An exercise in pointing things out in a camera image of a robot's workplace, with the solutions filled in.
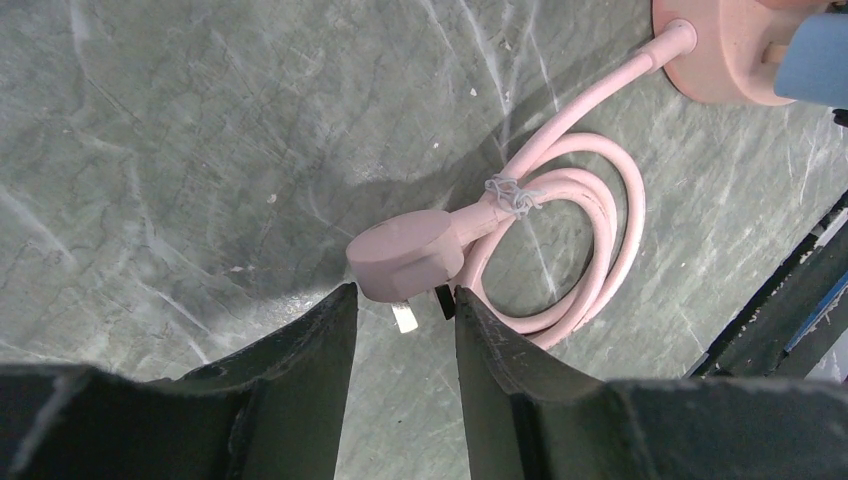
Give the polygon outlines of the blue charger cube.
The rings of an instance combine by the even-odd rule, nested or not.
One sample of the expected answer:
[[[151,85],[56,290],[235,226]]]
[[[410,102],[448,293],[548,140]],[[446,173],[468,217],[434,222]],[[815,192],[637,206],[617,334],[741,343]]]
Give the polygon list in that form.
[[[780,64],[777,96],[847,108],[847,15],[815,14],[793,35]]]

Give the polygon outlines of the round pink socket hub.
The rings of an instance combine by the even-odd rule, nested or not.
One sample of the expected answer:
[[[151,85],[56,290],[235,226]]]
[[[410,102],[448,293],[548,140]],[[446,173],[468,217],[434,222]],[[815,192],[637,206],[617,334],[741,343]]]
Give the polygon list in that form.
[[[655,70],[706,104],[782,106],[778,69],[802,23],[831,1],[653,1]]]

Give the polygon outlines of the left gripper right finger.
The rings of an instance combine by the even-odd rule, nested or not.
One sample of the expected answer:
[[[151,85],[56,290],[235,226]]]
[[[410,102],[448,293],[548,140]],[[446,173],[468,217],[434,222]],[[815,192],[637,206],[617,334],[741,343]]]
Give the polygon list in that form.
[[[847,389],[786,378],[602,381],[466,288],[456,356],[475,479],[843,479]]]

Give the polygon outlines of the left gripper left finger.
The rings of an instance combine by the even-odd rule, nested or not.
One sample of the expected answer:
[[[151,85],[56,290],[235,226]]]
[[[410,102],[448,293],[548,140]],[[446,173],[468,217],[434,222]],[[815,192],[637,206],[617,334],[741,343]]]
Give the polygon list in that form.
[[[1,475],[330,479],[357,315],[357,288],[343,284],[300,318],[177,379],[5,364]]]

